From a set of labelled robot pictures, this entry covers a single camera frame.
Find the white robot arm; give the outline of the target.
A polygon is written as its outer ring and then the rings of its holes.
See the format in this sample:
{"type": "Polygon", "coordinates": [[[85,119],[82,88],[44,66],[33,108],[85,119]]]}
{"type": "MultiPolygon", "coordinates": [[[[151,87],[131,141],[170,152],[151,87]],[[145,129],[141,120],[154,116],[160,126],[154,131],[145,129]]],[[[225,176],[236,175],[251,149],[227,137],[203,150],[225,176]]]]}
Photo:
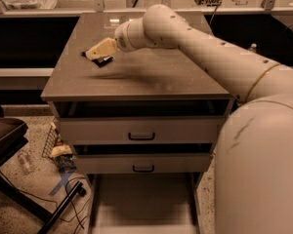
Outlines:
{"type": "Polygon", "coordinates": [[[197,30],[164,5],[85,55],[142,48],[180,50],[241,103],[216,147],[216,234],[293,234],[293,68],[197,30]]]}

